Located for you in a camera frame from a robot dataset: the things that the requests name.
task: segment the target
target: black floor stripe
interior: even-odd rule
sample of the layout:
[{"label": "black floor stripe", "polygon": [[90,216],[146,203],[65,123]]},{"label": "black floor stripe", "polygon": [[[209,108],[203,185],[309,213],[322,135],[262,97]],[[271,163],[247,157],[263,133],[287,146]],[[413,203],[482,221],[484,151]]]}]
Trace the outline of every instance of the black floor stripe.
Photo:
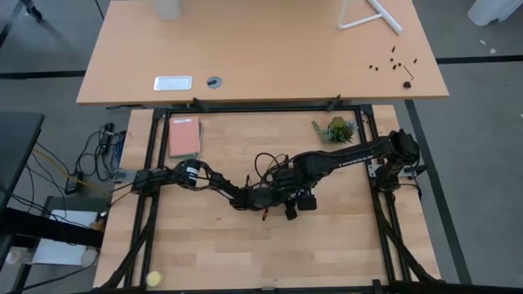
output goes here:
[{"label": "black floor stripe", "polygon": [[477,57],[448,57],[436,58],[438,65],[463,65],[469,63],[490,63],[490,62],[512,62],[523,61],[522,55],[516,56],[477,56]]},{"label": "black floor stripe", "polygon": [[458,273],[459,282],[463,284],[472,284],[471,275],[468,272],[463,250],[459,245],[458,234],[456,233],[456,228],[452,222],[449,206],[447,205],[447,200],[443,193],[443,187],[441,186],[440,176],[436,170],[431,150],[428,147],[427,138],[425,137],[425,132],[423,131],[421,121],[419,120],[416,105],[414,104],[414,101],[406,100],[405,106],[409,112],[410,122],[412,123],[414,134],[416,134],[423,161],[427,165],[427,174],[431,181],[432,192],[434,192],[434,199],[436,200],[436,206],[440,213],[441,223],[443,225],[443,230],[445,231],[445,236],[447,237],[447,242],[449,243],[450,254],[452,255],[454,267]]},{"label": "black floor stripe", "polygon": [[32,73],[0,73],[0,79],[74,78],[83,76],[85,76],[85,70],[66,70]]},{"label": "black floor stripe", "polygon": [[0,49],[2,48],[3,43],[6,41],[7,35],[9,35],[9,32],[11,31],[13,24],[16,22],[16,18],[20,14],[20,11],[22,10],[22,6],[24,6],[24,4],[22,2],[18,2],[16,4],[15,9],[11,13],[11,16],[9,16],[9,20],[7,21],[6,25],[3,27],[3,30],[0,33]]}]

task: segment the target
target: black metal frame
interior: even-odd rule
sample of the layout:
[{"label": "black metal frame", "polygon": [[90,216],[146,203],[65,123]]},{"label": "black metal frame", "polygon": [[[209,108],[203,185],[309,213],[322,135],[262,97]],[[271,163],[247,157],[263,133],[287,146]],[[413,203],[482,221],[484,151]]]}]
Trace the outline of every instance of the black metal frame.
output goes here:
[{"label": "black metal frame", "polygon": [[[325,106],[307,106],[307,105],[290,105],[290,106],[280,106],[280,105],[270,105],[270,106],[223,106],[223,107],[213,107],[209,108],[205,105],[201,105],[200,101],[195,100],[194,104],[189,108],[171,108],[171,109],[155,109],[153,112],[152,123],[150,128],[150,137],[149,143],[147,146],[147,151],[145,155],[144,168],[151,168],[151,162],[154,152],[154,139],[157,136],[157,130],[159,125],[159,120],[163,120],[163,133],[162,140],[160,142],[159,158],[157,166],[164,165],[165,154],[167,150],[168,142],[168,118],[173,114],[201,114],[201,113],[251,113],[251,112],[299,112],[299,111],[354,111],[356,122],[359,126],[359,137],[361,143],[366,143],[367,134],[365,133],[364,125],[364,116],[369,122],[370,133],[373,138],[378,137],[378,129],[376,128],[376,122],[374,120],[372,105],[336,105],[335,108]],[[391,250],[389,247],[387,232],[380,225],[380,219],[378,213],[382,213],[382,206],[379,198],[379,194],[374,187],[373,179],[369,177],[369,188],[372,194],[373,206],[376,215],[376,222],[378,227],[378,233],[380,238],[380,244],[382,249],[383,262],[387,272],[387,280],[389,283],[396,281],[396,274],[394,271],[394,266],[392,262]],[[140,194],[138,198],[138,205],[136,208],[135,222],[132,230],[132,244],[135,244],[138,236],[141,232],[141,223],[143,221],[144,208],[145,208],[145,198],[151,197],[150,205],[150,216],[152,216],[150,231],[148,232],[147,239],[145,241],[145,252],[144,260],[141,268],[141,278],[139,287],[145,286],[145,275],[149,272],[150,268],[150,259],[152,255],[152,244],[154,241],[154,227],[156,223],[156,216],[158,213],[159,206],[159,188],[155,190],[152,194]],[[397,218],[396,207],[394,205],[393,195],[386,194],[385,199],[387,202],[387,210],[391,221],[391,227],[393,234],[396,234],[397,239],[401,242],[401,229],[399,226],[399,221]],[[401,255],[401,250],[397,251],[398,257],[400,260],[400,268],[404,281],[411,281],[410,270],[408,263],[405,260],[405,257]],[[124,279],[124,287],[130,287],[132,285],[132,277],[134,272],[134,260],[127,268],[127,273]],[[287,292],[287,293],[324,293],[324,292],[378,292],[382,290],[381,284],[379,281],[373,281],[373,286],[362,286],[362,287],[311,287],[311,288],[284,288],[277,289],[277,292]],[[227,292],[227,293],[253,293],[253,292],[266,292],[266,290],[261,289],[241,289],[241,290],[210,290],[210,291],[161,291],[161,293],[168,292],[185,292],[185,293],[217,293],[217,292]]]}]

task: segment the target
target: pink book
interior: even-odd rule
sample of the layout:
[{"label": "pink book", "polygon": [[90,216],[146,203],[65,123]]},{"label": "pink book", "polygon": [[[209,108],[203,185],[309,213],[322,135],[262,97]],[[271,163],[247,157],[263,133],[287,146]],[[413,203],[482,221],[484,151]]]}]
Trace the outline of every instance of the pink book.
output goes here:
[{"label": "pink book", "polygon": [[200,151],[198,117],[169,119],[169,156],[197,155]]}]

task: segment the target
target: wooden desk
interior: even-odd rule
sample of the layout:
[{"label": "wooden desk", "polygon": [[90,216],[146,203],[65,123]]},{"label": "wooden desk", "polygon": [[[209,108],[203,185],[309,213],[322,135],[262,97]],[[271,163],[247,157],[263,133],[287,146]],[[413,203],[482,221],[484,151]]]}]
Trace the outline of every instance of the wooden desk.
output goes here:
[{"label": "wooden desk", "polygon": [[[385,20],[337,31],[341,0],[185,0],[176,21],[159,20],[150,1],[112,1],[77,102],[447,97],[412,1],[381,3],[403,35]],[[372,14],[367,2],[354,0],[346,21]],[[404,67],[394,70],[397,63],[415,77],[412,88],[403,88],[411,77]],[[157,76],[177,75],[193,77],[190,91],[153,90]],[[211,76],[222,86],[210,89]]]},{"label": "wooden desk", "polygon": [[[380,135],[399,128],[392,106],[374,106],[374,113]],[[143,167],[151,114],[152,110],[132,111],[123,168]],[[340,149],[340,145],[322,145],[311,126],[313,119],[326,125],[340,115],[355,119],[354,112],[340,111],[201,114],[201,159],[243,185],[247,174],[254,179],[253,160],[260,152],[293,155]],[[237,212],[216,192],[162,187],[151,262],[151,270],[164,276],[158,289],[362,286],[372,278],[385,283],[366,172],[363,163],[336,170],[315,188],[318,209],[298,212],[292,221],[285,218],[282,207],[271,208],[264,222],[261,212]],[[116,198],[127,191],[119,192]],[[415,188],[404,186],[395,195],[405,244],[437,277]],[[129,248],[136,200],[130,194],[111,208],[95,286],[107,280]],[[135,277],[141,266],[137,263]],[[400,275],[397,262],[396,274]]]}]

